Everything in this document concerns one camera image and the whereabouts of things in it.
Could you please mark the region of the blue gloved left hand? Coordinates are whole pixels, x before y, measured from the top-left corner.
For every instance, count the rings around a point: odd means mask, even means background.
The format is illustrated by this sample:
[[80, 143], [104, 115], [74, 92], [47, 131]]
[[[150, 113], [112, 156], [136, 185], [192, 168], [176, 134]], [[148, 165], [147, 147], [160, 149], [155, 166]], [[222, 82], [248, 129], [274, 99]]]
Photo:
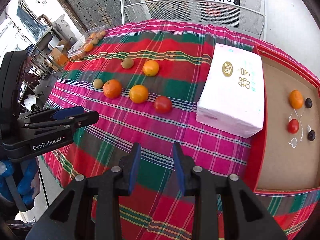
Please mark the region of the blue gloved left hand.
[[[8, 159], [1, 160], [1, 201], [6, 206], [14, 203], [14, 198], [8, 188], [6, 178], [15, 173], [14, 164]], [[40, 192], [39, 161], [37, 158], [30, 159], [25, 169], [25, 174], [16, 185], [17, 192], [27, 207], [34, 205], [34, 199]]]

